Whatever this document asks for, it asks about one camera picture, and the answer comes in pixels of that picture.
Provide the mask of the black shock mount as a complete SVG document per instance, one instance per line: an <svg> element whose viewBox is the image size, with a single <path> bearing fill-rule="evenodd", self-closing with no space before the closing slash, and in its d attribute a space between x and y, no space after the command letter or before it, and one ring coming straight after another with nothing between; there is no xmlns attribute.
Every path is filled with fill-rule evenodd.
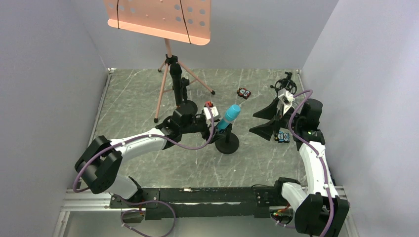
<svg viewBox="0 0 419 237"><path fill-rule="evenodd" d="M274 85L270 85L270 88L275 90L277 96L279 95L279 91L282 89L287 90L291 94L295 94L297 92L297 85L292 80L293 73L285 72L285 74L287 75L285 78L279 79L278 81L275 82Z"/></svg>

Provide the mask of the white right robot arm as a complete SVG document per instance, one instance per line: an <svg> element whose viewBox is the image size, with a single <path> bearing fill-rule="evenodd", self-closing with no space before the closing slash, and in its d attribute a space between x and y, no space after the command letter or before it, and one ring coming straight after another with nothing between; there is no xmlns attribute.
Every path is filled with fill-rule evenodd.
<svg viewBox="0 0 419 237"><path fill-rule="evenodd" d="M294 226L298 233L312 236L336 237L349 211L347 200L340 198L333 184L325 156L325 138L318 129L323 104L308 99L300 111L296 104L288 109L274 99L267 107L253 114L267 123L249 129L266 140L288 129L302 158L307 188L291 178L279 178L275 188L294 210Z"/></svg>

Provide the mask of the small black mic stand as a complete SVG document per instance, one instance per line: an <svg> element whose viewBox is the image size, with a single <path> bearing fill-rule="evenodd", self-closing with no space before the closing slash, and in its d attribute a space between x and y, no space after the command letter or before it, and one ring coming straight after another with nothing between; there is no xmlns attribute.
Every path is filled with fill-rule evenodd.
<svg viewBox="0 0 419 237"><path fill-rule="evenodd" d="M214 136L216 149L222 154L229 155L235 153L240 145L239 138L232 132L233 125L229 124L225 131Z"/></svg>

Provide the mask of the blue owl block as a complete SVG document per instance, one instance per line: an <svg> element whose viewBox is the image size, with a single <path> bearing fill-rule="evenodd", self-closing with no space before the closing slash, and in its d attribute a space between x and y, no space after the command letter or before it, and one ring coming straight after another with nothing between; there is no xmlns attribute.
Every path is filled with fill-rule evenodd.
<svg viewBox="0 0 419 237"><path fill-rule="evenodd" d="M290 134L287 132L279 131L274 135L274 140L278 143L289 143Z"/></svg>

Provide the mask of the pink music stand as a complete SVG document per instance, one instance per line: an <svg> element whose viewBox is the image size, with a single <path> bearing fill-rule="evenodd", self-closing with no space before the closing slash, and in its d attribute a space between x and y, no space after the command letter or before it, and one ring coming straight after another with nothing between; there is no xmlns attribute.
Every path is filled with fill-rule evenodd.
<svg viewBox="0 0 419 237"><path fill-rule="evenodd" d="M210 42L211 0L104 0L110 27L163 38L165 62L158 68L163 72L154 122L159 120L160 106L169 69L178 64L211 94L215 91L205 84L177 56L172 54L170 41L203 46Z"/></svg>

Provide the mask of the blue microphone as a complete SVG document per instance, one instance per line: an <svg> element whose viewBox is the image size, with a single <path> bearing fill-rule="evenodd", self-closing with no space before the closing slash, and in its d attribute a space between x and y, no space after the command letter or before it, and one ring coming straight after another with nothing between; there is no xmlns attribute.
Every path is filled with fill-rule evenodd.
<svg viewBox="0 0 419 237"><path fill-rule="evenodd" d="M217 127L217 131L219 133L223 133L226 130L227 126L229 124L231 124L238 117L238 115L240 114L240 112L241 112L241 107L239 105L237 105L237 104L231 105L227 109L224 117L217 124L217 126L216 126Z"/></svg>

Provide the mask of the black round-base mic stand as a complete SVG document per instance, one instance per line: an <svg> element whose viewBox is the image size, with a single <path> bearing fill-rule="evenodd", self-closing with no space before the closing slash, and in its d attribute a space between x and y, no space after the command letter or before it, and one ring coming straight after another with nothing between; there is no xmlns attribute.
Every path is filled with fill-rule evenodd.
<svg viewBox="0 0 419 237"><path fill-rule="evenodd" d="M182 77L180 80L180 95L181 95L181 108L188 113L195 115L198 111L195 102L188 100L187 87L190 85L189 79Z"/></svg>

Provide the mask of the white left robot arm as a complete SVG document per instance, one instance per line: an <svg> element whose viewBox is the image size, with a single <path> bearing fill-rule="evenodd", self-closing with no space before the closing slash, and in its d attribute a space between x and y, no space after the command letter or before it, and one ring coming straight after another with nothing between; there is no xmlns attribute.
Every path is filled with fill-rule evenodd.
<svg viewBox="0 0 419 237"><path fill-rule="evenodd" d="M195 115L177 109L162 123L141 134L112 140L105 136L96 137L75 164L74 192L81 192L77 185L82 179L94 194L112 193L129 201L140 200L141 186L133 178L119 174L121 164L173 146L188 149L180 144L184 134L200 133L206 141L199 146L201 149L212 143L216 134L214 123L219 118L217 107L205 104L202 112Z"/></svg>

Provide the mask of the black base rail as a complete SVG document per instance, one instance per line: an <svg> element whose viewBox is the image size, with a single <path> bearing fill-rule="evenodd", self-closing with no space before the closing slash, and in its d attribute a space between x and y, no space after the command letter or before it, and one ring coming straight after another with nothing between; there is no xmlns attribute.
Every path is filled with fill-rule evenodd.
<svg viewBox="0 0 419 237"><path fill-rule="evenodd" d="M287 206L277 188L270 186L211 188L145 188L128 203L111 196L112 209L145 210L146 220L189 217L253 216L268 218Z"/></svg>

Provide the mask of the red owl block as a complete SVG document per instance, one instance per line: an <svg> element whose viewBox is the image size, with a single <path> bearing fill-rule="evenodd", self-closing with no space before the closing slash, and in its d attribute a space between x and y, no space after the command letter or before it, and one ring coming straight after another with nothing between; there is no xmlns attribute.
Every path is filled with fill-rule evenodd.
<svg viewBox="0 0 419 237"><path fill-rule="evenodd" d="M237 95L239 97L242 97L244 99L248 99L251 96L251 92L249 90L247 90L244 87L240 87L237 91L236 91Z"/></svg>

